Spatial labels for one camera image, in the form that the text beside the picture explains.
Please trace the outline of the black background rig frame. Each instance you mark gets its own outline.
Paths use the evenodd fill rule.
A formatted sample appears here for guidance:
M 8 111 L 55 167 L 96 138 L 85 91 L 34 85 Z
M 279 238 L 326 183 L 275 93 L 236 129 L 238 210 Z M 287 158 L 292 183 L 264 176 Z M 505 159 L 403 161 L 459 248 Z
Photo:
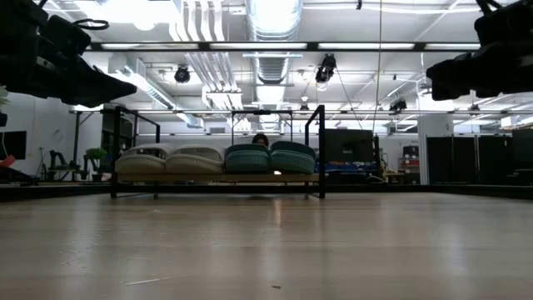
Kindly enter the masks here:
M 237 114 L 241 114 L 243 117 L 245 117 L 246 115 L 248 114 L 252 114 L 252 115 L 255 115 L 255 116 L 266 116 L 266 115 L 273 115 L 273 114 L 276 114 L 279 118 L 281 118 L 280 116 L 282 114 L 286 114 L 290 117 L 290 122 L 289 122 L 289 125 L 290 125 L 290 128 L 291 128 L 291 134 L 290 134 L 290 138 L 291 138 L 291 141 L 293 141 L 293 120 L 294 120 L 294 116 L 296 115 L 296 111 L 292 111 L 292 110 L 267 110 L 267 109 L 258 109 L 258 110 L 231 110 L 229 112 L 231 114 L 231 121 L 232 121 L 232 125 L 231 125 L 231 142 L 232 142 L 232 145 L 235 144 L 235 131 L 234 131 L 234 127 L 235 127 L 235 116 Z

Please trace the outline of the black wall screen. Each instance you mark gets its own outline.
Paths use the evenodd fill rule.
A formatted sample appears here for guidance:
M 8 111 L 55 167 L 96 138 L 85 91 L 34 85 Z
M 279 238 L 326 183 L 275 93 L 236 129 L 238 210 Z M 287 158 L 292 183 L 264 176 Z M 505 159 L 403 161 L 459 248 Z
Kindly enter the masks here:
M 0 160 L 14 156 L 24 160 L 27 154 L 27 132 L 0 132 Z

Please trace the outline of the black metal wooden shoe shelf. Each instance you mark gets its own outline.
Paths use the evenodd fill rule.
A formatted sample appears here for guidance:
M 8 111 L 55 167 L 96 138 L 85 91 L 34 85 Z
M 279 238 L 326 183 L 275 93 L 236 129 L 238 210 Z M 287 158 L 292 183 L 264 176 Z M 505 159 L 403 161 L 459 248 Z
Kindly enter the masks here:
M 195 111 L 195 110 L 176 110 L 176 113 L 190 113 L 190 114 L 221 114 L 221 115 L 229 115 L 231 110 L 207 110 L 205 112 L 202 111 Z M 157 122 L 153 122 L 152 120 L 143 117 L 141 115 L 141 112 L 134 112 L 126 108 L 116 108 L 114 110 L 111 110 L 111 114 L 118 118 L 120 117 L 121 113 L 128 113 L 133 116 L 135 116 L 135 120 L 140 118 L 148 123 L 153 124 L 156 127 L 156 143 L 160 143 L 161 138 L 161 127 Z M 288 182 L 303 182 L 305 183 L 304 186 L 304 193 L 307 193 L 308 195 L 312 195 L 313 193 L 316 193 L 315 197 L 319 199 L 324 199 L 326 197 L 326 172 L 325 172 L 325 152 L 322 152 L 324 150 L 324 147 L 326 145 L 325 141 L 325 131 L 326 131 L 326 125 L 325 125 L 325 118 L 326 118 L 326 109 L 323 104 L 318 105 L 314 111 L 310 110 L 304 110 L 304 111 L 297 111 L 296 114 L 311 114 L 309 119 L 307 120 L 305 124 L 305 145 L 309 146 L 310 142 L 310 125 L 313 121 L 315 121 L 316 118 L 318 118 L 318 137 L 319 137 L 319 173 L 311 174 L 311 175 L 296 175 L 296 174 L 289 174 L 289 175 L 267 175 L 267 174 L 160 174 L 160 175 L 143 175 L 143 174 L 133 174 L 131 176 L 124 175 L 123 177 L 119 177 L 119 174 L 115 171 L 115 163 L 116 160 L 118 160 L 118 141 L 114 142 L 112 146 L 112 180 L 111 180 L 111 187 L 110 187 L 110 196 L 112 199 L 117 198 L 117 193 L 119 193 L 120 188 L 120 182 L 119 180 L 123 181 L 141 181 L 141 182 L 150 182 L 154 183 L 154 187 L 157 186 L 158 183 L 164 183 L 164 182 L 180 182 L 180 181 L 199 181 L 199 182 L 228 182 L 228 183 L 238 183 L 238 182 L 244 182 L 244 183 L 273 183 L 273 182 L 281 182 L 281 183 L 288 183 Z M 318 181 L 318 186 L 313 187 L 310 185 L 310 183 Z

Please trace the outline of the off-white rubber slide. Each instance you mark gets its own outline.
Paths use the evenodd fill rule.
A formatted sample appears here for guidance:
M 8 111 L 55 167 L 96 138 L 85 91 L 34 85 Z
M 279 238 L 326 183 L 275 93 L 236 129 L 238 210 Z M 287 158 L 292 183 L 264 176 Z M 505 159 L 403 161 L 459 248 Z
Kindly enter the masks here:
M 166 171 L 166 160 L 176 150 L 168 143 L 148 143 L 126 150 L 116 160 L 118 174 L 159 174 Z
M 206 144 L 178 147 L 166 160 L 165 169 L 172 174 L 221 174 L 224 172 L 225 149 Z

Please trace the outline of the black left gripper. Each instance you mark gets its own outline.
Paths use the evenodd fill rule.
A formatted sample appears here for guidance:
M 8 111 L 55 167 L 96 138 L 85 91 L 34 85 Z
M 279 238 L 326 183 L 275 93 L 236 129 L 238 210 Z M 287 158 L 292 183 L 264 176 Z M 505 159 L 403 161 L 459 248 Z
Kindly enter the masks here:
M 0 52 L 0 87 L 12 93 L 59 98 L 70 105 L 97 107 L 137 92 L 75 54 Z

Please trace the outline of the blue storage bins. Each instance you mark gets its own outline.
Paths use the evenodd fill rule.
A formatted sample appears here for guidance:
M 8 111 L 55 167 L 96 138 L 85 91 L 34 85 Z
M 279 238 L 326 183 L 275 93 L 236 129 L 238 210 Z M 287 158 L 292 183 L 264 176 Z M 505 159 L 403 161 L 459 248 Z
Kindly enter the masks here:
M 326 163 L 326 173 L 357 173 L 359 167 L 356 164 L 350 163 Z

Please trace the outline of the black overhead frame beam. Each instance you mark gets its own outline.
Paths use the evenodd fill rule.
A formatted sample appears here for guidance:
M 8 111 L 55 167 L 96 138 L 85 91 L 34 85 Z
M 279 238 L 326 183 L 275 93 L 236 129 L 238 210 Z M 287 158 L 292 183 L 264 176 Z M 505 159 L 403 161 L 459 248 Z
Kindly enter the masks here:
M 465 53 L 477 42 L 92 42 L 87 52 L 387 52 Z

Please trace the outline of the small background potted plant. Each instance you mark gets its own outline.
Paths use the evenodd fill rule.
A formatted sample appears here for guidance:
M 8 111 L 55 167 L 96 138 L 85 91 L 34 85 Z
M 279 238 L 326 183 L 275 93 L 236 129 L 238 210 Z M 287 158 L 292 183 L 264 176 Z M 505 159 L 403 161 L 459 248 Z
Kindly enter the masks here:
M 93 182 L 101 182 L 106 172 L 107 152 L 101 147 L 89 148 L 84 158 L 84 170 L 92 177 Z

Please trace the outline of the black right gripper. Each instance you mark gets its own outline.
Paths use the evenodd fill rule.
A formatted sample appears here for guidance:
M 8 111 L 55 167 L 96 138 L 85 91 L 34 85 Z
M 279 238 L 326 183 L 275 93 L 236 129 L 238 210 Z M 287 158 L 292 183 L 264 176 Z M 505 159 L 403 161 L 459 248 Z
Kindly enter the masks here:
M 457 56 L 426 70 L 433 100 L 455 100 L 472 92 L 533 93 L 533 41 L 494 42 L 472 56 Z

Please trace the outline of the silver ventilation duct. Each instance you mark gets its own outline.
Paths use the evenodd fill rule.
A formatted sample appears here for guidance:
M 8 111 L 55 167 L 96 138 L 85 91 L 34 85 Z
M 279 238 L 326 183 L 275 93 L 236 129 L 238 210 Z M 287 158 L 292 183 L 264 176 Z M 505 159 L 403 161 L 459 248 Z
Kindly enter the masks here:
M 253 42 L 292 42 L 301 23 L 303 0 L 245 0 L 248 38 Z M 288 58 L 255 58 L 257 79 L 264 84 L 282 83 Z

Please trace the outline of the green rubber slide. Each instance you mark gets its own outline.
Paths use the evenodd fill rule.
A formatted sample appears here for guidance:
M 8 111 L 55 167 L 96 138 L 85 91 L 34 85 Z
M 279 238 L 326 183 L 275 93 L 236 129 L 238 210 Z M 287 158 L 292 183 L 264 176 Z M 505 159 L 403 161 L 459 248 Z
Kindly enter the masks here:
M 267 173 L 270 170 L 271 152 L 261 144 L 243 143 L 225 151 L 226 173 Z
M 271 145 L 270 167 L 282 173 L 313 174 L 316 152 L 305 144 L 277 141 Z

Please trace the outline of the black background monitor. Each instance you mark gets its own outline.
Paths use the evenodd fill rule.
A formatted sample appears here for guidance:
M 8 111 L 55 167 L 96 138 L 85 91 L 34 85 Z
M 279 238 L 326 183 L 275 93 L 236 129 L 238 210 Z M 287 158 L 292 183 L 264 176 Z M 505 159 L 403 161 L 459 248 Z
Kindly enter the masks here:
M 368 163 L 374 160 L 370 130 L 327 129 L 325 141 L 327 162 Z

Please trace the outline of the black partition panels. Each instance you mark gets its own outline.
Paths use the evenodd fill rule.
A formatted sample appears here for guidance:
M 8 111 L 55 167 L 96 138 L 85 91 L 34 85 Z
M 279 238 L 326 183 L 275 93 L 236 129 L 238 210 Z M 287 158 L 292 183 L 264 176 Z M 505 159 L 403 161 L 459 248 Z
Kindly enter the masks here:
M 510 136 L 427 137 L 426 151 L 432 185 L 533 187 L 533 129 Z

